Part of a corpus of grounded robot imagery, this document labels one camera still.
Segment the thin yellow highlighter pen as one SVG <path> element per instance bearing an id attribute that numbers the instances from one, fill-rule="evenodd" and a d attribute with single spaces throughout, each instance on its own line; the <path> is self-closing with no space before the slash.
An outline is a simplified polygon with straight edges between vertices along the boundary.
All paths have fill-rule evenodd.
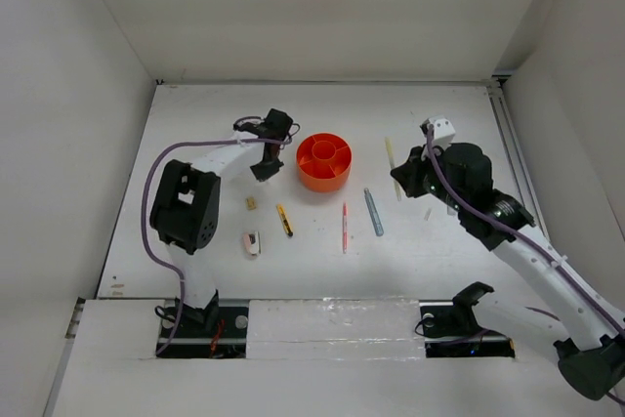
<path id="1" fill-rule="evenodd" d="M 392 141 L 389 137 L 385 137 L 385 148 L 386 148 L 386 152 L 388 155 L 388 160 L 389 160 L 389 164 L 390 164 L 390 169 L 391 171 L 393 171 L 396 167 L 396 163 L 395 163 L 395 157 L 394 157 L 394 151 L 393 151 L 393 146 L 392 146 Z M 401 201 L 401 187 L 399 185 L 399 183 L 393 179 L 394 182 L 394 188 L 395 188 L 395 192 L 396 192 L 396 199 L 397 201 Z"/>

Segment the blue grey marker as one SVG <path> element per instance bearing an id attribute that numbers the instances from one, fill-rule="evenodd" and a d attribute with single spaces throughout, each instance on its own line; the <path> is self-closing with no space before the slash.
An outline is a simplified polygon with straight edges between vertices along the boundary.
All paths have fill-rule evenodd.
<path id="1" fill-rule="evenodd" d="M 377 236 L 383 236 L 384 235 L 384 228 L 382 225 L 382 221 L 380 219 L 380 215 L 377 211 L 377 207 L 375 205 L 375 201 L 373 199 L 372 193 L 370 191 L 369 188 L 365 188 L 363 190 L 364 193 L 364 199 L 365 199 L 365 203 L 367 206 L 367 210 L 369 212 L 371 221 L 372 221 L 372 225 L 375 231 L 375 234 Z"/>

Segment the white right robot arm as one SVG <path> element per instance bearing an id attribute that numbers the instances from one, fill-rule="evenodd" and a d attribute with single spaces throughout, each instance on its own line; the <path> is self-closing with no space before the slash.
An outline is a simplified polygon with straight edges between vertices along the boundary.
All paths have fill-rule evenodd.
<path id="1" fill-rule="evenodd" d="M 422 319 L 429 338 L 467 341 L 494 331 L 526 343 L 554 363 L 590 400 L 611 395 L 624 378 L 624 313 L 612 306 L 549 244 L 532 216 L 493 185 L 492 164 L 473 144 L 416 146 L 391 172 L 408 197 L 431 195 L 455 209 L 468 235 L 515 271 L 549 307 L 507 302 L 476 281 L 449 308 Z"/>

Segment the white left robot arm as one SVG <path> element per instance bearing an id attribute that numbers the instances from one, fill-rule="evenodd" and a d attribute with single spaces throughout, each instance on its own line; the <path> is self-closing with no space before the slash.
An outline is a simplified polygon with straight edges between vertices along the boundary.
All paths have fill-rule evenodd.
<path id="1" fill-rule="evenodd" d="M 258 182 L 283 167 L 280 153 L 292 142 L 295 121 L 272 108 L 266 116 L 244 116 L 228 138 L 174 143 L 147 171 L 141 200 L 141 237 L 147 255 L 178 278 L 175 306 L 161 312 L 171 333 L 211 333 L 218 324 L 219 293 L 205 262 L 195 253 L 217 233 L 222 186 L 244 174 Z"/>

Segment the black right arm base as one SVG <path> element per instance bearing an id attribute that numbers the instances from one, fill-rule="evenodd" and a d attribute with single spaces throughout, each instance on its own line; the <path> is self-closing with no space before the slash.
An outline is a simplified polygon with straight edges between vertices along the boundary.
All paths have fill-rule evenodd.
<path id="1" fill-rule="evenodd" d="M 508 337 L 475 325 L 461 325 L 451 317 L 452 305 L 425 304 L 414 333 L 424 339 L 426 358 L 515 358 Z"/>

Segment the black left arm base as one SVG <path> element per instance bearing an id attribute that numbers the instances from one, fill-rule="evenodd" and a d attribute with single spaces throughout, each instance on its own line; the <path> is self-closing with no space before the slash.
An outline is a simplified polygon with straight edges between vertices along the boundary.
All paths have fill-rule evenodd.
<path id="1" fill-rule="evenodd" d="M 249 303 L 213 301 L 206 311 L 185 306 L 181 322 L 169 345 L 178 301 L 157 306 L 160 320 L 155 355 L 163 359 L 239 359 L 246 357 Z"/>

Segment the small tan eraser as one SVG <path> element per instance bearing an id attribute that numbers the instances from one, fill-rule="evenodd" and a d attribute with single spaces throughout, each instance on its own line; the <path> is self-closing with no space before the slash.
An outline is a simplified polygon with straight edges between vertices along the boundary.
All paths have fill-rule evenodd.
<path id="1" fill-rule="evenodd" d="M 245 199 L 246 208 L 249 211 L 255 210 L 257 208 L 256 199 L 254 197 L 248 197 Z"/>

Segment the yellow black utility knife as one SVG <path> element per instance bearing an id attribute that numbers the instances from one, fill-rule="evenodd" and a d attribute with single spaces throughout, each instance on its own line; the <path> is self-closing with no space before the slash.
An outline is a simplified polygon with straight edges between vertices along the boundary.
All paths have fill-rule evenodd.
<path id="1" fill-rule="evenodd" d="M 284 207 L 281 204 L 277 204 L 276 205 L 276 210 L 277 210 L 279 219 L 281 221 L 281 224 L 283 226 L 283 229 L 284 229 L 286 235 L 288 237 L 293 237 L 294 236 L 294 231 L 293 231 L 292 226 L 291 226 L 291 224 L 289 222 L 289 219 L 288 219 L 288 216 L 287 216 L 287 213 L 286 213 Z"/>

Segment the orange round divided container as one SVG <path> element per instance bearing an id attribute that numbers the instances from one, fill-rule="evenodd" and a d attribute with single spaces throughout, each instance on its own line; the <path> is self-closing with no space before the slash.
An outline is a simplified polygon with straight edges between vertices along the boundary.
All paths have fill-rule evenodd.
<path id="1" fill-rule="evenodd" d="M 348 143 L 329 133 L 306 137 L 296 152 L 300 182 L 311 191 L 329 193 L 341 189 L 351 172 L 353 154 Z"/>

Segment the pink pen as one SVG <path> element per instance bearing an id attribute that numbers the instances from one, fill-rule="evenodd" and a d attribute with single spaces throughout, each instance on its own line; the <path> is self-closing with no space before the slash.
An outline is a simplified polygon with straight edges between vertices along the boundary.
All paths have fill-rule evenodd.
<path id="1" fill-rule="evenodd" d="M 348 206 L 346 202 L 343 202 L 343 206 L 342 206 L 342 252 L 343 254 L 347 254 L 348 252 L 348 242 L 349 242 Z"/>

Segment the aluminium side rail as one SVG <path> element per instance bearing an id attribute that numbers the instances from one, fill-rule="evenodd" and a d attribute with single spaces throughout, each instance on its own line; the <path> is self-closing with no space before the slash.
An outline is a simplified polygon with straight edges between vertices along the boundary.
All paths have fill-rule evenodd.
<path id="1" fill-rule="evenodd" d="M 503 85 L 509 78 L 509 75 L 493 75 L 486 82 L 487 94 L 512 169 L 513 179 L 517 192 L 519 193 L 519 201 L 533 215 L 537 226 L 542 230 L 544 235 L 550 238 L 537 194 L 521 150 L 521 143 L 517 136 L 512 114 L 507 105 Z"/>

